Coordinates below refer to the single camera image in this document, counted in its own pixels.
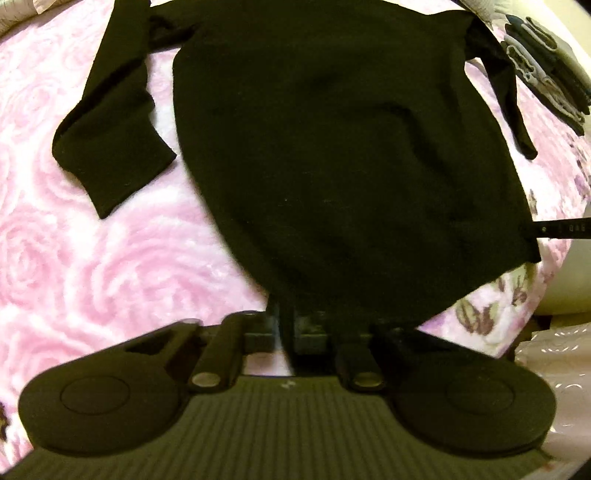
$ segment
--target black clothing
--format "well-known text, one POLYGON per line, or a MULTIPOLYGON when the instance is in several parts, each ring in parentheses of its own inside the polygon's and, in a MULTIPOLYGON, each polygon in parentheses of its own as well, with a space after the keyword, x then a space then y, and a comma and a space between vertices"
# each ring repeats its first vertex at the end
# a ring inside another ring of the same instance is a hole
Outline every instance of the black clothing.
POLYGON ((466 11, 381 0, 116 0, 54 156, 101 218, 175 154, 148 114, 144 60, 184 42, 184 160, 238 262, 300 311, 419 325, 539 262, 527 199, 486 102, 480 57, 533 159, 513 65, 466 11))

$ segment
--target sweater sleeve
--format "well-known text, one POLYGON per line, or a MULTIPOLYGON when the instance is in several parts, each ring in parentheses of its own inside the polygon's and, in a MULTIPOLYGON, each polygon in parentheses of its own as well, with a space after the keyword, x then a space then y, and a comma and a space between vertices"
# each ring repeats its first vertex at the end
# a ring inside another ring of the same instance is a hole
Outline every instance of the sweater sleeve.
POLYGON ((476 16, 473 16, 467 28, 465 41, 466 60, 480 57, 519 149, 525 158, 533 160, 538 152, 531 141, 517 105, 517 80, 511 60, 495 36, 476 16))
POLYGON ((176 153, 149 118, 149 0, 116 0, 82 95, 57 128, 53 155, 100 218, 162 173, 176 153))

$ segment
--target stack of clothes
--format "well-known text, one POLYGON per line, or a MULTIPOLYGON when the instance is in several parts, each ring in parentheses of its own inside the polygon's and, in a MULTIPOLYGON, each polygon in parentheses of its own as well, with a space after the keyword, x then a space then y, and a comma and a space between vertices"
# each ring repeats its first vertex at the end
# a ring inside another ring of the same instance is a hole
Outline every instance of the stack of clothes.
POLYGON ((584 116, 591 105, 591 79, 564 40, 531 17, 507 15, 501 42, 517 76, 546 108, 584 135, 584 116))

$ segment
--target bed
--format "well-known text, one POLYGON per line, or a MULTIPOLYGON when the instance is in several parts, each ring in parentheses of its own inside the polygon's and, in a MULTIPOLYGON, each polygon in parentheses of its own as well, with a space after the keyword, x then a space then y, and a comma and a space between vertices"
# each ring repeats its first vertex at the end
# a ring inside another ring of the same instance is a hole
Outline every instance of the bed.
MULTIPOLYGON (((425 14, 460 8, 450 0, 396 3, 425 14)), ((0 441, 0 472, 31 449, 18 397, 43 370, 176 320, 210 325, 266 303, 265 292, 228 253, 180 156, 104 221, 53 160, 53 134, 82 95, 112 6, 113 0, 76 0, 0 38, 0 402, 10 423, 0 441)), ((150 56, 148 90, 156 129, 180 153, 171 82, 176 51, 150 56)), ((514 147, 482 67, 468 63, 466 73, 502 126, 534 219, 581 216, 591 193, 590 135, 576 137, 518 82, 519 105, 539 151, 529 162, 514 147)), ((569 240, 541 239, 541 263, 507 272, 421 329, 502 355, 569 246, 569 240)), ((250 368, 286 374, 274 358, 250 368)))

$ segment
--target white fabric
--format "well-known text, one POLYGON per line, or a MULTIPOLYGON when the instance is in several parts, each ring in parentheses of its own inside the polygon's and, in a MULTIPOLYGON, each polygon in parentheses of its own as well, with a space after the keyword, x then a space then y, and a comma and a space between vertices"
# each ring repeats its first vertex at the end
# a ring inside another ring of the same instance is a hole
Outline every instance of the white fabric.
POLYGON ((514 0, 495 0, 495 12, 504 15, 512 15, 514 11, 514 0))
POLYGON ((0 37, 15 25, 70 0, 0 0, 0 37))
POLYGON ((561 460, 591 456, 591 331, 579 327, 535 332, 515 350, 515 363, 553 389, 557 409, 542 449, 561 460))
POLYGON ((478 15, 482 21, 486 23, 492 22, 498 15, 495 12, 495 0, 460 0, 476 15, 478 15))

